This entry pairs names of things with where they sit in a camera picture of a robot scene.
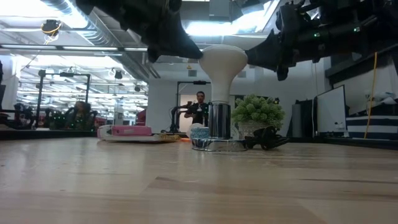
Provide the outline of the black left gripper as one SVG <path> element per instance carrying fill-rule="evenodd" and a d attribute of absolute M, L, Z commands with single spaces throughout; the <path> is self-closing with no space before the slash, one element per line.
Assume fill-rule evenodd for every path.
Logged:
<path fill-rule="evenodd" d="M 161 55 L 200 59 L 202 51 L 182 27 L 179 10 L 182 0 L 124 1 L 124 18 L 147 45 L 149 60 Z"/>

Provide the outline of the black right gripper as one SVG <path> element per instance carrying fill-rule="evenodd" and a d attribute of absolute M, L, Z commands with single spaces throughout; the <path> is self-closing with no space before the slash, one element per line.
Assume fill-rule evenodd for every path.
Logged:
<path fill-rule="evenodd" d="M 301 8 L 305 1 L 294 3 L 289 1 L 279 8 L 276 26 L 280 30 L 279 38 L 272 29 L 267 38 L 259 45 L 246 50 L 248 64 L 277 71 L 277 79 L 287 78 L 289 67 L 296 65 L 298 50 L 294 49 L 297 37 L 303 24 Z M 277 56 L 280 44 L 280 62 L 277 65 Z"/>

